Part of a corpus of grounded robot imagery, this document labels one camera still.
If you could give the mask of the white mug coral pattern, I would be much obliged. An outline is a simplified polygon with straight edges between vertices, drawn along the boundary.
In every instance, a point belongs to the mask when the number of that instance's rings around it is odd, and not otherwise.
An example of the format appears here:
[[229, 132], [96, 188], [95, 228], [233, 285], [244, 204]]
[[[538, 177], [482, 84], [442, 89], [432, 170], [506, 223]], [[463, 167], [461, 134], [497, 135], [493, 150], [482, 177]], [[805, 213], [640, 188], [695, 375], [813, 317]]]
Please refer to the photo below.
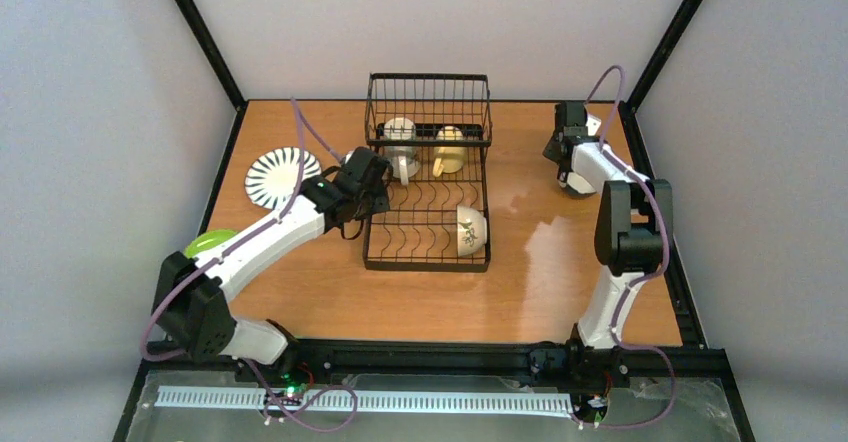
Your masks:
[[[384, 138], [390, 142], [411, 142], [416, 138], [415, 123], [405, 117], [388, 120], [384, 124]], [[418, 149], [412, 145], [387, 145], [384, 154], [391, 162], [393, 176], [408, 186], [421, 168]]]

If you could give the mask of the white blue striped plate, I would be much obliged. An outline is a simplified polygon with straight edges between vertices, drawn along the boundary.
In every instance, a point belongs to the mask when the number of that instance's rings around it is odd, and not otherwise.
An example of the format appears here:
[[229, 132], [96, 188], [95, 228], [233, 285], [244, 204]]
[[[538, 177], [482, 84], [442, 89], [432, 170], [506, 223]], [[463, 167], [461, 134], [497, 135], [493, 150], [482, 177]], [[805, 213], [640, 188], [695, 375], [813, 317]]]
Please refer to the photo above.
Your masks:
[[299, 147], [276, 148], [260, 156], [245, 176], [244, 188], [249, 200], [268, 210], [282, 207], [293, 194], [300, 162], [304, 163], [303, 179], [322, 172], [317, 157]]

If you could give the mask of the black wire dish rack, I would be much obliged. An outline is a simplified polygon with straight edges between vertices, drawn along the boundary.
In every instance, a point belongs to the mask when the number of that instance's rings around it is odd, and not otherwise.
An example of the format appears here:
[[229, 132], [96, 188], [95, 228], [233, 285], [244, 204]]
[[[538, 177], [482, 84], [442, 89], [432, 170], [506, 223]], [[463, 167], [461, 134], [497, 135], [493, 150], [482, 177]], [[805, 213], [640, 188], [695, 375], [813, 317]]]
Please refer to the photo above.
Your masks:
[[[395, 117], [415, 123], [413, 141], [390, 142], [384, 138], [384, 124]], [[437, 141], [437, 133], [445, 126], [459, 128], [465, 140]], [[486, 159], [493, 123], [488, 76], [372, 73], [366, 93], [364, 136], [367, 145], [383, 156], [387, 145], [415, 146], [421, 161], [420, 171], [408, 186], [403, 186], [393, 172], [388, 176], [390, 210], [368, 220], [363, 247], [365, 267], [382, 271], [485, 272], [491, 260], [490, 231], [481, 250], [459, 257], [456, 208], [473, 207], [489, 221]], [[467, 159], [459, 172], [434, 177], [434, 149], [441, 146], [464, 146]]]

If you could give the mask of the yellow mug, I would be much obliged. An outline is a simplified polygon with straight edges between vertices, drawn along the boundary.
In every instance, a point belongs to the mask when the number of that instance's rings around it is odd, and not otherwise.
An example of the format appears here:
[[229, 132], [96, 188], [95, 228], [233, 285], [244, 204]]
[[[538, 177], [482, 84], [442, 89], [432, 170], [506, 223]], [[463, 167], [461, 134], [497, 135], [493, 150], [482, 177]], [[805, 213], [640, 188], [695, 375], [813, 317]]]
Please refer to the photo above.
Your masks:
[[[462, 131], [455, 126], [445, 126], [436, 135], [440, 142], [463, 142], [465, 137]], [[467, 159], [467, 150], [464, 146], [441, 146], [434, 149], [434, 161], [432, 175], [441, 177], [444, 174], [459, 172]]]

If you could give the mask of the cream bowl floral pattern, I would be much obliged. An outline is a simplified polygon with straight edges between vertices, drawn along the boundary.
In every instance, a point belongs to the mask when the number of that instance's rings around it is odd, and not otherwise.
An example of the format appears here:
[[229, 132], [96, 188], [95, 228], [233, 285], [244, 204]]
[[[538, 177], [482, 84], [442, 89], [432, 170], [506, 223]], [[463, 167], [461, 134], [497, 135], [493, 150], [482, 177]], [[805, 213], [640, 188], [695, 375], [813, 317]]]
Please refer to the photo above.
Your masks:
[[459, 257], [468, 257], [488, 242], [488, 222], [485, 215], [470, 206], [456, 208], [456, 240]]

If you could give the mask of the white bowl dark outside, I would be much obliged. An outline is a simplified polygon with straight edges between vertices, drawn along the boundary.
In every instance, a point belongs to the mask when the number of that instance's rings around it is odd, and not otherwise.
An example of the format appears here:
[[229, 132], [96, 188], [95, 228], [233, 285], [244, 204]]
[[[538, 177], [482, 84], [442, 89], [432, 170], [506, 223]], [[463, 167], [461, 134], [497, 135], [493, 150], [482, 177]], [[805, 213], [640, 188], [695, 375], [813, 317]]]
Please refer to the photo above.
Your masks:
[[561, 172], [557, 180], [560, 187], [572, 198], [586, 198], [596, 193], [593, 186], [575, 172]]

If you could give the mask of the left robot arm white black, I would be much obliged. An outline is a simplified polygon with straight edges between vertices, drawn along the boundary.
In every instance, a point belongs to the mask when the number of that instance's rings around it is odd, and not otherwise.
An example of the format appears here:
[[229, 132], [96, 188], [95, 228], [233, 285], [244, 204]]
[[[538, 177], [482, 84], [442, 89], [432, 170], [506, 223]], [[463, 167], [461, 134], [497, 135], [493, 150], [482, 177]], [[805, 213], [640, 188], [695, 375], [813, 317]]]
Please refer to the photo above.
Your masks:
[[235, 317], [231, 301], [259, 274], [292, 250], [353, 220], [389, 208], [390, 161], [358, 147], [339, 166], [301, 182], [285, 206], [266, 214], [222, 244], [194, 257], [180, 251], [161, 264], [150, 325], [174, 344], [151, 351], [141, 338], [145, 359], [185, 356], [195, 363], [219, 356], [277, 363], [294, 342], [270, 320]]

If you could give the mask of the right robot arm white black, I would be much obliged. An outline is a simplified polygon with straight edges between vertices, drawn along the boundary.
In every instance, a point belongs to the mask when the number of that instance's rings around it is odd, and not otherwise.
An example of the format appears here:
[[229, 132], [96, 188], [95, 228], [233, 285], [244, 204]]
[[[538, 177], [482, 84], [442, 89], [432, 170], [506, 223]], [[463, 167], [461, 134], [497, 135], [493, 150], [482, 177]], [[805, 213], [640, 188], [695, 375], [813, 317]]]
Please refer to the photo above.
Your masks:
[[576, 324], [592, 349], [631, 349], [621, 340], [642, 286], [664, 274], [671, 255], [670, 183], [651, 179], [600, 138], [601, 121], [584, 104], [559, 102], [543, 156], [558, 166], [557, 181], [574, 198], [600, 196], [594, 251], [601, 265], [588, 308]]

